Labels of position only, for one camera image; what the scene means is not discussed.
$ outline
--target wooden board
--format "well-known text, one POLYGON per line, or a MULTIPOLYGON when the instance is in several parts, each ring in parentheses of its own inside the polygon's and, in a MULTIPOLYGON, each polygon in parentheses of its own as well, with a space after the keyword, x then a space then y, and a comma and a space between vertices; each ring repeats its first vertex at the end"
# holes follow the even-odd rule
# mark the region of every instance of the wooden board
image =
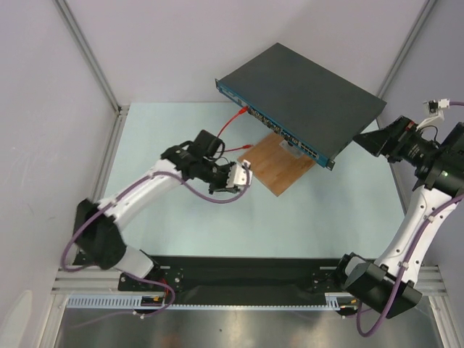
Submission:
POLYGON ((250 161, 253 176, 276 196, 280 196, 315 164, 306 155, 296 158, 286 151, 280 145, 282 140, 282 137, 271 133, 239 157, 240 161, 250 161))

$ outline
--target metal floor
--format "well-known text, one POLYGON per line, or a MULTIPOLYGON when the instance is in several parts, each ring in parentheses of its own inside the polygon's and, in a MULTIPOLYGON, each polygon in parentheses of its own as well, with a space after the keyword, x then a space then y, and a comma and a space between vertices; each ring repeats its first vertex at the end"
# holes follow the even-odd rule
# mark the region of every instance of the metal floor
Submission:
MULTIPOLYGON (((108 310, 66 310, 55 348, 435 348, 443 347, 427 299, 364 339, 354 318, 334 312, 168 310, 141 321, 108 310)), ((365 329, 377 313, 363 317, 365 329)))

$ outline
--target red cable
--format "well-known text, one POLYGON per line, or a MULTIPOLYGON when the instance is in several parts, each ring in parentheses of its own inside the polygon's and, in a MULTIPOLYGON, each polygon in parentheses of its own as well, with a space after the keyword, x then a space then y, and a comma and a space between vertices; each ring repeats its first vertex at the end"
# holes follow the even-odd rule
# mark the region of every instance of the red cable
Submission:
POLYGON ((236 147, 235 149, 225 150, 224 152, 232 152, 232 151, 238 151, 238 150, 243 150, 243 149, 249 149, 252 146, 253 146, 252 144, 247 144, 247 145, 243 145, 241 147, 236 147))
POLYGON ((242 107, 239 112, 237 112, 229 121, 227 121, 227 123, 224 125, 224 127, 222 127, 222 129, 219 131, 219 134, 217 135, 217 137, 218 138, 220 137, 220 135, 223 133, 225 128, 228 125, 230 125, 233 120, 235 120, 238 116, 240 116, 241 114, 244 114, 247 111, 248 111, 248 107, 242 107))

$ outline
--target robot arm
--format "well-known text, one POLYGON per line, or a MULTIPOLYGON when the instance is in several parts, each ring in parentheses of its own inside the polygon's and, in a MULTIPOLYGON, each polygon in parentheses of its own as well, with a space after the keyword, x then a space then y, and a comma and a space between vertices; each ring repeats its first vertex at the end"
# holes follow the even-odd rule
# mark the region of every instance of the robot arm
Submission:
POLYGON ((424 255, 464 193, 464 123, 442 144, 423 139, 422 131, 422 123, 401 116, 384 129, 354 138, 374 156, 382 154, 391 163, 406 160, 418 178, 405 219, 386 251, 374 262, 346 254, 334 275, 344 290, 375 311, 387 308, 386 318, 420 301, 422 294, 414 285, 424 255), (387 306, 392 292, 394 301, 387 306))
POLYGON ((117 268, 138 278, 156 278, 160 270, 157 263, 141 250, 127 246, 121 230, 149 203, 189 179, 208 183, 210 194, 243 191, 251 181, 249 163, 217 165, 216 154, 222 155, 223 150, 224 143, 218 137, 202 130, 195 141, 167 149, 153 167, 121 192, 97 203, 83 200, 76 212, 75 243, 101 269, 117 268))

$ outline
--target gray wall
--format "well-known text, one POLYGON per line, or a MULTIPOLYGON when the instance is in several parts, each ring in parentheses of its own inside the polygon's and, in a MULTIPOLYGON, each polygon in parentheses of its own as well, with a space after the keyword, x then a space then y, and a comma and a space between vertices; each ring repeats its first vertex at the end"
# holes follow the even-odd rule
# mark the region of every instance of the gray wall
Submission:
POLYGON ((32 290, 30 348, 114 114, 51 0, 3 1, 0 33, 0 323, 32 290))
POLYGON ((225 101, 214 79, 276 41, 375 93, 426 0, 68 2, 128 104, 225 101))
MULTIPOLYGON (((428 99, 464 100, 464 1, 441 0, 436 5, 423 32, 385 95, 388 101, 381 116, 383 124, 400 115, 420 121, 424 118, 421 103, 428 99)), ((445 112, 439 128, 442 141, 457 122, 464 121, 464 107, 445 112)), ((402 195, 409 202, 414 185, 413 168, 396 165, 402 195)), ((439 230, 427 254, 427 260, 438 264, 449 296, 464 323, 464 215, 463 207, 450 215, 439 230)))

